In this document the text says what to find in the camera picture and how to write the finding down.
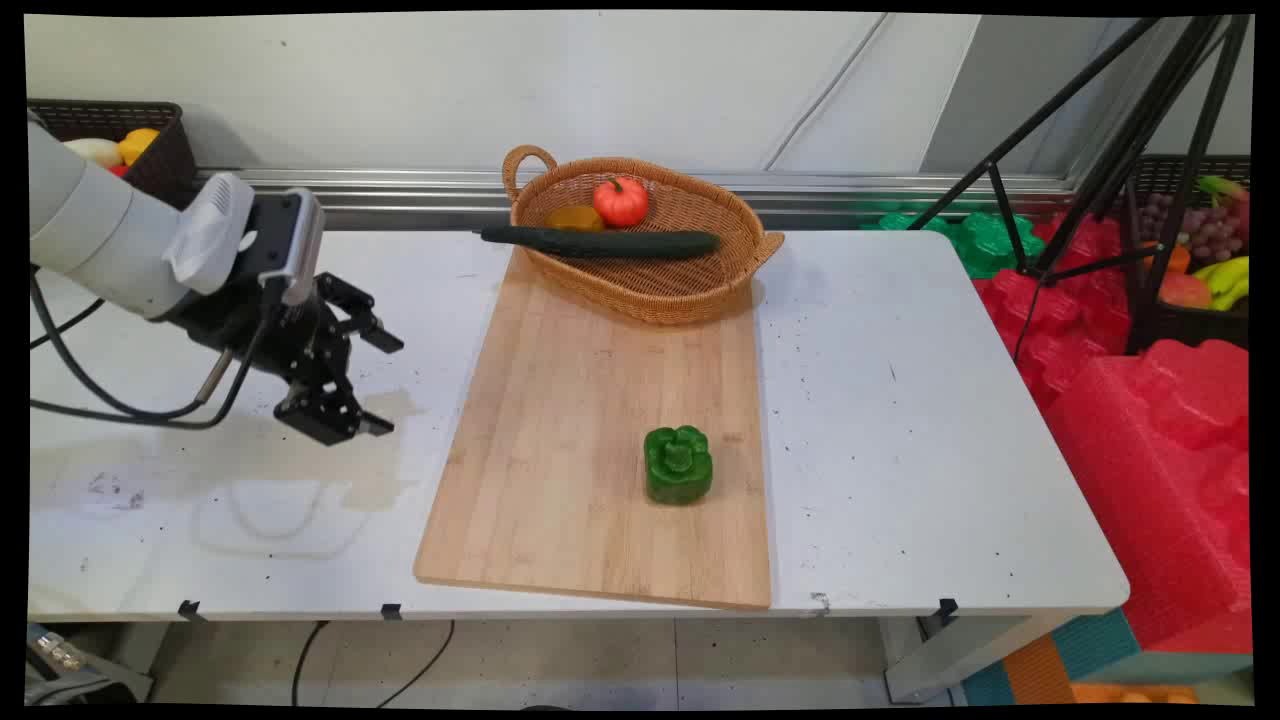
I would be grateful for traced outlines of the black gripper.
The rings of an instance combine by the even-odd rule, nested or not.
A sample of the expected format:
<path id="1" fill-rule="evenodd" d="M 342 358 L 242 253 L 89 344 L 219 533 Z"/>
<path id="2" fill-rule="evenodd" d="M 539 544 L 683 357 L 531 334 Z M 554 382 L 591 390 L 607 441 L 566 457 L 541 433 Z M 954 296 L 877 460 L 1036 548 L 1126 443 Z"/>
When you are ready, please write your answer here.
<path id="1" fill-rule="evenodd" d="M 396 429 L 393 421 L 360 405 L 346 374 L 351 334 L 384 354 L 404 347 L 374 306 L 370 293 L 325 272 L 316 275 L 300 305 L 274 299 L 259 281 L 233 281 L 207 296 L 189 292 L 165 314 L 165 322 L 198 345 L 229 348 L 237 359 L 248 357 L 255 369 L 282 378 L 288 391 L 273 416 L 320 445 L 334 446 Z"/>

